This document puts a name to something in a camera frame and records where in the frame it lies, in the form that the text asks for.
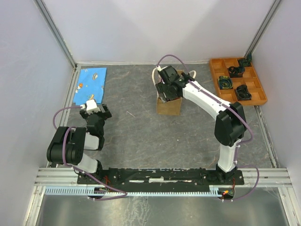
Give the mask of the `brown canvas bag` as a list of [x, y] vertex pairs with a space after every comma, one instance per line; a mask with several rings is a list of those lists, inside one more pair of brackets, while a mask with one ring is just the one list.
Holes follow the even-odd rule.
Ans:
[[[155, 85], [155, 74], [158, 73], [157, 69], [154, 68], [152, 70], [151, 78], [152, 82]], [[197, 72], [195, 70], [192, 70], [189, 72], [190, 75], [192, 75], [193, 78], [196, 77]], [[172, 101], [163, 102], [159, 98], [159, 94], [157, 92], [157, 103], [156, 103], [156, 112], [157, 114], [161, 115], [171, 115], [171, 116], [179, 116], [181, 112], [181, 106], [182, 106], [182, 97], [176, 98]]]

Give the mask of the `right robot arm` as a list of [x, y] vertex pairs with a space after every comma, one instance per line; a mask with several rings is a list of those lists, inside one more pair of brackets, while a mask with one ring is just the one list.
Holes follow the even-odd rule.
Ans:
[[162, 102], [171, 102], [178, 98], [187, 99], [205, 110], [214, 120], [214, 136], [220, 143], [220, 156], [213, 171], [213, 179], [227, 184], [237, 170], [235, 165], [236, 148], [246, 130], [246, 118], [242, 105], [230, 103], [203, 88], [196, 80], [196, 71], [178, 73], [172, 66], [156, 66], [151, 77], [157, 96]]

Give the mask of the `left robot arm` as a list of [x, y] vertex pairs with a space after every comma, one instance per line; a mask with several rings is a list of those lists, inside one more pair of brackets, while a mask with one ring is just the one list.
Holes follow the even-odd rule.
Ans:
[[85, 150], [100, 151], [104, 145], [105, 121], [112, 117], [106, 104], [74, 106], [80, 108], [80, 115], [86, 127], [55, 127], [56, 132], [47, 149], [47, 160], [54, 164], [76, 167], [87, 172], [88, 179], [98, 184], [103, 181], [101, 163], [84, 154]]

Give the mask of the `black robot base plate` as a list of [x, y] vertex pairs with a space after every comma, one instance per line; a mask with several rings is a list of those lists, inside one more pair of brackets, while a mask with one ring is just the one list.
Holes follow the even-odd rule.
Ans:
[[215, 169], [101, 169], [92, 176], [75, 171], [77, 184], [109, 186], [110, 192], [208, 192], [210, 186], [244, 185], [242, 171], [235, 168], [229, 173]]

